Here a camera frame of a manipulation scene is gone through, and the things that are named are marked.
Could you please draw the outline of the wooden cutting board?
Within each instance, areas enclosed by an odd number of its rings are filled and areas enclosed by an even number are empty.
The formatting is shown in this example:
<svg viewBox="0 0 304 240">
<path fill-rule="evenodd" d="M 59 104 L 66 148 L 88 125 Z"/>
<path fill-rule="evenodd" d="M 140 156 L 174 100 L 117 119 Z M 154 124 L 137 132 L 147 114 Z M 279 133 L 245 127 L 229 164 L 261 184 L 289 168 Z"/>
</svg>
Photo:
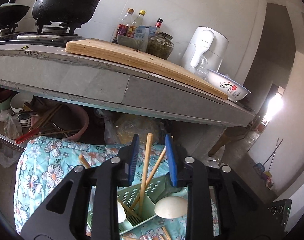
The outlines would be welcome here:
<svg viewBox="0 0 304 240">
<path fill-rule="evenodd" d="M 75 55 L 88 56 L 151 72 L 207 92 L 222 100 L 228 99 L 228 95 L 224 92 L 221 92 L 207 81 L 202 80 L 181 66 L 119 44 L 98 39 L 77 40 L 67 42 L 65 51 Z"/>
</svg>

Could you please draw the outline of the black cooking pot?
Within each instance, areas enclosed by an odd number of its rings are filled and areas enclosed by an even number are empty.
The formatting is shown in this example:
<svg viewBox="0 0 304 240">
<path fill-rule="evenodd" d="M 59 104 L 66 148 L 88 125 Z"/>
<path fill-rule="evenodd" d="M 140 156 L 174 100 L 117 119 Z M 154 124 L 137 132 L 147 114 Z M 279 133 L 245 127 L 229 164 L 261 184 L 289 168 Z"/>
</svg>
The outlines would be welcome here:
<svg viewBox="0 0 304 240">
<path fill-rule="evenodd" d="M 91 20 L 100 0 L 36 0 L 32 16 L 36 25 L 53 22 L 84 24 Z"/>
</svg>

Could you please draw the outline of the glass pickle jar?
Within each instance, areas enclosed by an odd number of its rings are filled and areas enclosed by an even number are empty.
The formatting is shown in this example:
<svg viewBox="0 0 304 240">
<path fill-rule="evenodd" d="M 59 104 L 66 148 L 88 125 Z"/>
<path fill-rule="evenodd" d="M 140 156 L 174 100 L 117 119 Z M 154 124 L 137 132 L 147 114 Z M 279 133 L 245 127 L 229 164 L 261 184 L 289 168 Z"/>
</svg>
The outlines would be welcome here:
<svg viewBox="0 0 304 240">
<path fill-rule="evenodd" d="M 150 55 L 167 60 L 173 51 L 173 37 L 162 31 L 157 31 L 155 36 L 149 38 L 146 52 Z"/>
</svg>

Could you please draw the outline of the beige plastic spoon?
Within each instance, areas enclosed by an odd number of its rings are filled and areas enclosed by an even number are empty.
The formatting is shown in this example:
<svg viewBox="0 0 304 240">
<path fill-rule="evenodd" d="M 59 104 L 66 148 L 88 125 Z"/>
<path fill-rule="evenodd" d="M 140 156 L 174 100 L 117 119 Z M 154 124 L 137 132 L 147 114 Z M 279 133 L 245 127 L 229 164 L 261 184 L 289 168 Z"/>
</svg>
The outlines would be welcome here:
<svg viewBox="0 0 304 240">
<path fill-rule="evenodd" d="M 182 217 L 188 212 L 188 201 L 177 196 L 165 197 L 156 203 L 154 212 L 165 219 Z"/>
</svg>

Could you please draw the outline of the white air fryer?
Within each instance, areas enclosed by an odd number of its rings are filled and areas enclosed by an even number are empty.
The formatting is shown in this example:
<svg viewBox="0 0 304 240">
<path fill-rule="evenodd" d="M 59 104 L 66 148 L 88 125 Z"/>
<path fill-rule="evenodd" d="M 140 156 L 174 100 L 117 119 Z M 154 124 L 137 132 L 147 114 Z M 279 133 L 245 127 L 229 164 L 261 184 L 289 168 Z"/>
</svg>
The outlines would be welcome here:
<svg viewBox="0 0 304 240">
<path fill-rule="evenodd" d="M 181 59 L 181 66 L 194 73 L 201 56 L 208 62 L 208 68 L 218 72 L 227 50 L 228 39 L 208 27 L 197 27 Z"/>
</svg>

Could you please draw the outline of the white floral bowl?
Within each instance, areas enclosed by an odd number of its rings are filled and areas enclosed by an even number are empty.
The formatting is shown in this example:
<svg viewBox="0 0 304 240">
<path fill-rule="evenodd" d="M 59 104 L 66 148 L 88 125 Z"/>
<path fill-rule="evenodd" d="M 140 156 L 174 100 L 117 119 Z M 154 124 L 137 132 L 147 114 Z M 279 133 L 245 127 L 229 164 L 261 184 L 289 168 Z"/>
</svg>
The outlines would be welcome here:
<svg viewBox="0 0 304 240">
<path fill-rule="evenodd" d="M 211 69 L 208 70 L 208 82 L 228 95 L 228 100 L 238 102 L 251 92 L 236 81 Z"/>
</svg>

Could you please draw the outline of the grey concrete counter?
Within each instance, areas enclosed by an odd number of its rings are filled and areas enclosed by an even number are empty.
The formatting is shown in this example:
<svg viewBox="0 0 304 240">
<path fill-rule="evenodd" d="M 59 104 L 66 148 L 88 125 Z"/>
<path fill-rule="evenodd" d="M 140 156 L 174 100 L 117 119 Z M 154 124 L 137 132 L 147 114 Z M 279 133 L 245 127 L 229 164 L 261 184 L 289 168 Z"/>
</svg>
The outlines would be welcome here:
<svg viewBox="0 0 304 240">
<path fill-rule="evenodd" d="M 253 114 L 165 77 L 125 65 L 68 54 L 63 48 L 0 44 L 0 87 L 121 113 L 172 120 L 187 151 L 207 154 L 228 127 Z"/>
</svg>

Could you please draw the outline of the gas stove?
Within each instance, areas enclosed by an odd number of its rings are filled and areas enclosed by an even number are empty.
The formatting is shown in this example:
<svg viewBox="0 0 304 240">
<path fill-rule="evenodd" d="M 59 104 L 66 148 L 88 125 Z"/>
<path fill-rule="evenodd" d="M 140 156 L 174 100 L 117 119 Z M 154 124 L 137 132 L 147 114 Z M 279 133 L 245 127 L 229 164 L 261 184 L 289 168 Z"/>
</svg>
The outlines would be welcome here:
<svg viewBox="0 0 304 240">
<path fill-rule="evenodd" d="M 69 34 L 67 27 L 43 26 L 41 33 L 16 31 L 17 23 L 0 24 L 0 44 L 41 45 L 64 48 L 67 42 L 82 40 L 78 34 Z"/>
</svg>

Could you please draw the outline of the blue seasoning bag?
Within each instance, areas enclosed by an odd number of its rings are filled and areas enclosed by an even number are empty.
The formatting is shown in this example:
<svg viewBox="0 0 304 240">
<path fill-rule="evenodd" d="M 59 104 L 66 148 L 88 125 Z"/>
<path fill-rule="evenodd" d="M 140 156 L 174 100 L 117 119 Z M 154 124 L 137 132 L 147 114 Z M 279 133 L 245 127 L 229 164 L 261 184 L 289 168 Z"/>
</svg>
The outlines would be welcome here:
<svg viewBox="0 0 304 240">
<path fill-rule="evenodd" d="M 136 29 L 134 35 L 134 40 L 136 41 L 137 49 L 142 52 L 146 52 L 149 38 L 155 36 L 156 31 L 157 27 L 140 25 Z"/>
</svg>

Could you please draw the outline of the red cap sauce bottle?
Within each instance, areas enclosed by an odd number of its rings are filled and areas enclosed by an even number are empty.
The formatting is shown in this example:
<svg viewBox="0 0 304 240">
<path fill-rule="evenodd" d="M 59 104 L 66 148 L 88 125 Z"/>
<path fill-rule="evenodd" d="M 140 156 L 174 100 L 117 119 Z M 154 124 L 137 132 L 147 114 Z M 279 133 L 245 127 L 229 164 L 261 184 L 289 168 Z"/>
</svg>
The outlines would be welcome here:
<svg viewBox="0 0 304 240">
<path fill-rule="evenodd" d="M 159 18 L 155 24 L 156 31 L 160 31 L 160 27 L 161 27 L 162 23 L 163 23 L 163 19 Z"/>
</svg>

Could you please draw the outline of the yellow cap vinegar bottle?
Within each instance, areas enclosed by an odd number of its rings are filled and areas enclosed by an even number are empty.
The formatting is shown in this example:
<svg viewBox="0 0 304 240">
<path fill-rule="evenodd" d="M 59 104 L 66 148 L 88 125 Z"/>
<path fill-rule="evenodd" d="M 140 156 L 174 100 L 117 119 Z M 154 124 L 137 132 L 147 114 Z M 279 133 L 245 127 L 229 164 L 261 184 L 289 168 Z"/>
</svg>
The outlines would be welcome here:
<svg viewBox="0 0 304 240">
<path fill-rule="evenodd" d="M 128 28 L 127 37 L 133 38 L 136 32 L 136 29 L 142 25 L 143 17 L 145 16 L 146 11 L 141 10 L 135 20 L 132 22 L 130 27 Z"/>
</svg>

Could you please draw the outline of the soy sauce bottle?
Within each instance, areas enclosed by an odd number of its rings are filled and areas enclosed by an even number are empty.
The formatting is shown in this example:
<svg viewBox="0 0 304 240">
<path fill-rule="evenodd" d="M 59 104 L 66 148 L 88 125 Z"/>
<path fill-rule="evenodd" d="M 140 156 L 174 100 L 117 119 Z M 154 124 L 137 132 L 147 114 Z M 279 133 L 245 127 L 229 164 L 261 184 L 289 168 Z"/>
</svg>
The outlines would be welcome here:
<svg viewBox="0 0 304 240">
<path fill-rule="evenodd" d="M 112 37 L 112 43 L 117 43 L 118 36 L 126 36 L 128 29 L 132 23 L 132 15 L 134 14 L 134 9 L 128 8 L 124 17 L 120 20 L 115 33 Z"/>
</svg>

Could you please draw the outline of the floral quilted cloth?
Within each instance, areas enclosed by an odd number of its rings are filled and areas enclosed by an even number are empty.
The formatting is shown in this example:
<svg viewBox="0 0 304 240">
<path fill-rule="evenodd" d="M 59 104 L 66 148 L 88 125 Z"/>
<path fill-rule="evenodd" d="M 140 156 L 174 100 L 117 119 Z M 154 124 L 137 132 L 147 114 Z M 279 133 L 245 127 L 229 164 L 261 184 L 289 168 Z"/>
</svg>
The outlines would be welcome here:
<svg viewBox="0 0 304 240">
<path fill-rule="evenodd" d="M 63 141 L 48 137 L 39 137 L 28 142 L 24 152 L 19 158 L 16 170 L 16 184 L 14 189 L 14 221 L 17 233 L 28 221 L 38 206 L 45 200 L 51 191 L 64 179 L 64 177 L 77 165 L 80 165 L 79 155 L 82 154 L 91 167 L 96 167 L 115 157 L 118 151 L 127 145 L 87 145 L 81 142 Z M 154 144 L 151 148 L 148 175 L 156 164 L 162 150 L 163 144 Z M 136 175 L 133 184 L 140 184 L 143 172 L 144 145 L 140 142 Z M 147 195 L 150 202 L 157 197 L 157 189 L 160 190 L 162 179 L 169 171 L 167 157 L 162 159 L 153 179 L 155 183 L 150 184 Z M 162 239 L 166 238 L 166 228 L 171 239 L 185 239 L 187 227 L 187 215 L 174 219 L 164 219 L 158 216 L 139 225 L 136 229 L 128 218 L 119 224 L 119 232 L 123 236 L 136 239 Z"/>
</svg>

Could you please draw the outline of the black wok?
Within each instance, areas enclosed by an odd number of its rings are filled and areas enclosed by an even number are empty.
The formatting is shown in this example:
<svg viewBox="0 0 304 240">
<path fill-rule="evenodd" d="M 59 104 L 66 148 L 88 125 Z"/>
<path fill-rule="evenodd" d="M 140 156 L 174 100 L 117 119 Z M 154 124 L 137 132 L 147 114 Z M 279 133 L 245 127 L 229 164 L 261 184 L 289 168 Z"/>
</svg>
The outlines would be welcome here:
<svg viewBox="0 0 304 240">
<path fill-rule="evenodd" d="M 29 11 L 28 5 L 4 3 L 0 6 L 0 27 L 18 23 Z"/>
</svg>

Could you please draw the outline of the broom and dustpan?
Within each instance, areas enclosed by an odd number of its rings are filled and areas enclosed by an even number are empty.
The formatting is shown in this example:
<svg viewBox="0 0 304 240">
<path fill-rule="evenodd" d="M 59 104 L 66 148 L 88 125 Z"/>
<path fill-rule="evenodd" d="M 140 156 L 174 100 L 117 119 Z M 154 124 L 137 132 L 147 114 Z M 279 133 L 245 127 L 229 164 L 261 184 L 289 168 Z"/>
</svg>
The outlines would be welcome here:
<svg viewBox="0 0 304 240">
<path fill-rule="evenodd" d="M 265 186 L 268 189 L 272 189 L 274 186 L 270 169 L 275 159 L 275 154 L 282 143 L 283 143 L 283 139 L 278 138 L 276 141 L 275 149 L 273 150 L 272 154 L 267 158 L 267 160 L 264 163 L 259 162 L 253 166 L 254 171 L 264 181 Z"/>
</svg>

